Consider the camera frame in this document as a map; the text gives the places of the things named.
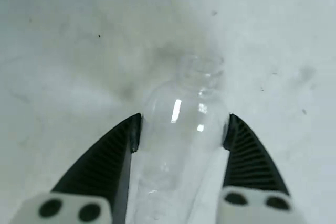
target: white table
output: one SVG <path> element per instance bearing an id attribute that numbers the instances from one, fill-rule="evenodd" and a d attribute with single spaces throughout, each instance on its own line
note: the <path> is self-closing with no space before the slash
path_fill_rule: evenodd
<path id="1" fill-rule="evenodd" d="M 225 57 L 226 105 L 308 223 L 334 223 L 335 38 L 336 0 L 0 0 L 0 222 L 137 112 L 193 48 Z M 213 214 L 210 195 L 194 223 Z"/>

